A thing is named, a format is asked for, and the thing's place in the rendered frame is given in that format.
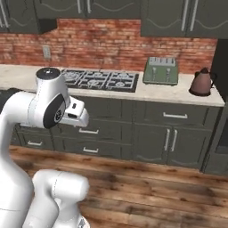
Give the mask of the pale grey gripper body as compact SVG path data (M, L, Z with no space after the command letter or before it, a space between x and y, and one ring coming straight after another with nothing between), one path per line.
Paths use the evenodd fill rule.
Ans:
M77 118L73 114L65 114L61 119L62 124L86 127L89 124L89 114L86 109L83 109L81 115Z

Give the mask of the dark green drawer front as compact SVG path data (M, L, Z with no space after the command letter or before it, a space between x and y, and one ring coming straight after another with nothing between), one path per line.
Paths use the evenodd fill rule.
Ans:
M181 104L170 102L136 102L135 121L137 123L197 126L212 129L219 113L219 107ZM168 114L187 114L187 119L164 118Z
M77 96L85 103L90 118L131 122L133 102L129 100Z
M99 129L99 134L80 134L78 132L79 128L90 131ZM130 144L132 124L92 119L87 127L58 124L51 131L54 136L59 137L85 138L95 141Z
M16 139L15 144L22 147L40 150L54 150L51 132L47 129L17 124L13 129L13 137ZM28 141L34 143L43 142L43 144L40 147L30 146L28 145Z
M79 153L92 156L100 156L113 159L131 159L131 146L111 142L97 142L85 139L60 138L53 139L54 148L57 151ZM98 153L83 152L83 148L99 149Z

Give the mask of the black gas hob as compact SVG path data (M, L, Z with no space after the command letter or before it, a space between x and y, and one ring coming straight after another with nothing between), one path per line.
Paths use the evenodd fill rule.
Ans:
M138 73L125 71L63 69L68 88L134 93Z

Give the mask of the dark green lower cupboard door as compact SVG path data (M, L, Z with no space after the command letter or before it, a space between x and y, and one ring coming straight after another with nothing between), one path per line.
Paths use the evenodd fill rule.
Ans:
M208 148L211 132L198 128L175 127L178 131L175 150L167 154L167 164L199 168Z
M134 126L134 160L141 162L165 164L167 151L164 151L167 128L170 126L135 125Z

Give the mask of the dark green cupboard door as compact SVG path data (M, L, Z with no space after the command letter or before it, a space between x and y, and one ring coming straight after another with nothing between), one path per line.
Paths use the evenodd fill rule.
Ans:
M199 168L208 148L211 132L198 128L175 127L178 131L175 150L167 154L167 164Z
M142 0L142 37L183 37L184 0Z
M77 10L77 0L34 0L37 16L40 19L84 18L84 0L80 0L82 12Z
M91 0L90 19L127 19L141 17L141 0Z
M141 162L165 164L167 151L164 151L167 128L170 126L135 125L134 126L134 160Z
M193 31L190 32L195 0L192 0L188 37L228 38L228 0L199 0Z
M36 34L37 17L33 0L3 0L9 28L1 28L0 33Z

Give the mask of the green toaster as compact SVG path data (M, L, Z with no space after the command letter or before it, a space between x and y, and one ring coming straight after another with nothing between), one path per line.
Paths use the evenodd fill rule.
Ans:
M176 86L178 64L174 57L149 57L143 72L144 84Z

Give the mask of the dark range hood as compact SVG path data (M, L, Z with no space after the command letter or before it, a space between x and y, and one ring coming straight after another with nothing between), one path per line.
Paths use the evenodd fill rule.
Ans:
M39 33L44 34L57 28L57 20L53 19L40 19L39 20Z

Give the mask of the dark green upper cupboard door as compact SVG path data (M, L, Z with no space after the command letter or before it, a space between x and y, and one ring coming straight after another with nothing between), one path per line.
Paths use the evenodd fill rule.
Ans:
M142 37L183 37L184 0L142 0Z
M91 0L90 19L127 19L141 17L141 0Z
M36 34L37 17L33 0L3 0L9 28L1 28L0 33Z
M84 18L84 0L80 0L82 12L77 10L77 0L34 0L37 16L40 19Z
M195 0L192 0L188 37L228 38L228 0L199 0L193 31L190 32Z

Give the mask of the brown kettle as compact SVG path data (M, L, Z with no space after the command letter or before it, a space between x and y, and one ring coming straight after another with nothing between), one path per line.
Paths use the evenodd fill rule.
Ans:
M189 93L201 97L210 96L210 90L213 87L216 79L217 74L214 72L209 72L207 68L196 71L194 79L191 82Z

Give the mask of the dark green tall oven cabinet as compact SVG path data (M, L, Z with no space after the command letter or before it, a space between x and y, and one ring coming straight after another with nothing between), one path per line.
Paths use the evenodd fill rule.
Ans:
M217 74L215 86L224 100L212 141L200 171L228 176L228 39L219 39L211 71Z

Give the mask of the grey wall socket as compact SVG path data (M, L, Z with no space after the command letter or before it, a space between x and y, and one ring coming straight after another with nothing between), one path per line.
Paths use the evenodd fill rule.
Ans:
M51 49L49 45L44 45L42 47L43 49L43 56L45 59L50 59L51 58Z

